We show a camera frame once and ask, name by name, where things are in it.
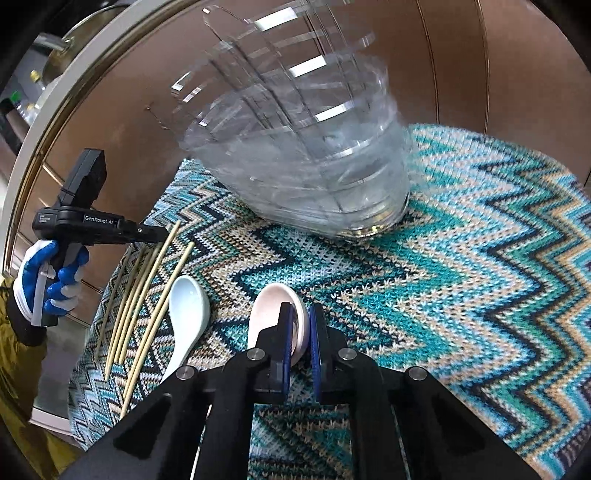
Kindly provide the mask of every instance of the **glove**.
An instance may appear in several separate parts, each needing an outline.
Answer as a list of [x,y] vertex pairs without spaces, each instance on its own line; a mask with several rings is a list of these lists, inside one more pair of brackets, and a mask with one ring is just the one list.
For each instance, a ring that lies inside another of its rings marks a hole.
[[[58,250],[57,241],[39,240],[26,251],[22,260],[17,279],[14,282],[14,297],[18,309],[29,322],[33,318],[35,287],[37,286],[39,269],[45,262],[49,262]],[[78,295],[82,287],[80,280],[84,265],[88,263],[89,258],[88,249],[81,247],[76,259],[57,273],[59,281],[47,287],[48,300],[43,304],[43,310],[46,313],[63,317],[78,305]],[[49,274],[55,277],[55,271],[51,266]]]

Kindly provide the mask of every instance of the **table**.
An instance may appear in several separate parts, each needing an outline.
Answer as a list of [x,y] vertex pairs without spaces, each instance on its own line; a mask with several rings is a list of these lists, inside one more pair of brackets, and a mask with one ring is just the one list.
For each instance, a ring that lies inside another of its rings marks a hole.
[[[149,215],[183,225],[125,365],[105,382],[106,351],[99,365],[92,358],[111,280],[72,375],[70,423],[80,444],[89,448],[119,419],[147,320],[194,241],[184,273],[207,291],[212,318],[191,365],[218,367],[243,350],[256,294],[283,282],[325,305],[350,346],[385,367],[427,368],[542,478],[561,477],[591,434],[591,203],[541,153],[461,129],[413,131],[430,195],[412,195],[397,228],[360,245],[257,218],[198,161],[184,161]],[[132,405],[158,385],[173,345],[165,318]],[[346,409],[313,401],[309,360],[292,378],[285,406],[255,410],[250,477],[350,478]]]

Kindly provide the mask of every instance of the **hand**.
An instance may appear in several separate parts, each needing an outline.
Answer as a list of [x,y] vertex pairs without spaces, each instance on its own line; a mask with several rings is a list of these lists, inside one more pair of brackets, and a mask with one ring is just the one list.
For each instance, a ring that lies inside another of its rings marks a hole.
[[[49,262],[58,250],[57,241],[39,240],[25,253],[17,279],[14,282],[14,296],[19,310],[29,322],[33,318],[35,287],[37,286],[39,269],[45,262]],[[88,249],[81,247],[76,259],[57,273],[59,281],[47,288],[48,300],[43,304],[43,310],[46,313],[63,317],[76,307],[81,288],[80,280],[84,265],[88,263],[88,260]],[[50,274],[55,276],[51,267]]]

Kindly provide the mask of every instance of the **placemat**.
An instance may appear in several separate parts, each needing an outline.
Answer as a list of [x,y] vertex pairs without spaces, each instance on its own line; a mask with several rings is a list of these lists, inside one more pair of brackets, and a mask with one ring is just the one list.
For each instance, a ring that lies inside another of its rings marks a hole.
[[[93,360],[115,271],[72,375],[70,423],[80,444],[89,448],[119,419],[150,313],[194,241],[183,273],[205,288],[212,316],[189,364],[218,367],[245,349],[254,298],[283,282],[325,305],[350,346],[384,367],[427,368],[542,478],[561,477],[591,434],[589,199],[541,153],[440,126],[416,125],[414,136],[437,188],[412,195],[397,228],[360,245],[266,222],[198,161],[184,161],[149,215],[182,226],[125,365],[105,382],[106,348],[99,365]],[[158,385],[173,346],[166,317],[132,405]],[[322,408],[311,391],[308,359],[294,369],[284,406],[256,407],[250,478],[352,477],[346,407]]]

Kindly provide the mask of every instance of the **metal bolt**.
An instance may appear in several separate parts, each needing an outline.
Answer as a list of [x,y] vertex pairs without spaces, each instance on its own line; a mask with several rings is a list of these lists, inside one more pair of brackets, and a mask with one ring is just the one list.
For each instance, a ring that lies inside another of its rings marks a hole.
[[418,382],[427,378],[427,371],[422,367],[411,367],[408,370],[408,376]]
[[357,356],[357,352],[352,348],[342,348],[339,350],[339,357],[343,360],[352,360]]
[[177,378],[179,380],[188,380],[195,374],[195,369],[188,365],[177,368]]
[[250,360],[262,360],[265,356],[265,351],[262,348],[251,348],[248,352],[246,352],[246,356]]

